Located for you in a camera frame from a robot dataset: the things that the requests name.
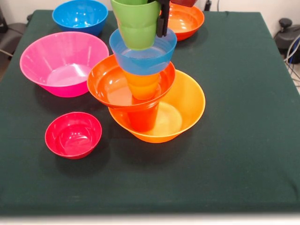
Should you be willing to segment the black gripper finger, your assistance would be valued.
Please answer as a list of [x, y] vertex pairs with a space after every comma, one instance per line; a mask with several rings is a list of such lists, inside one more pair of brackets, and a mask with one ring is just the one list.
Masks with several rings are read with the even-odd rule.
[[160, 4], [160, 15], [157, 18], [157, 36], [161, 38], [167, 35], [170, 1], [169, 0], [157, 0]]

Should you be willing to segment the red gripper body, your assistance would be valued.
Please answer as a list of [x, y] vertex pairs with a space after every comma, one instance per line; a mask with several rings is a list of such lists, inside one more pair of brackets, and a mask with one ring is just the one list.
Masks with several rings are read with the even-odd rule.
[[197, 0], [170, 0], [170, 2], [184, 7], [192, 7]]

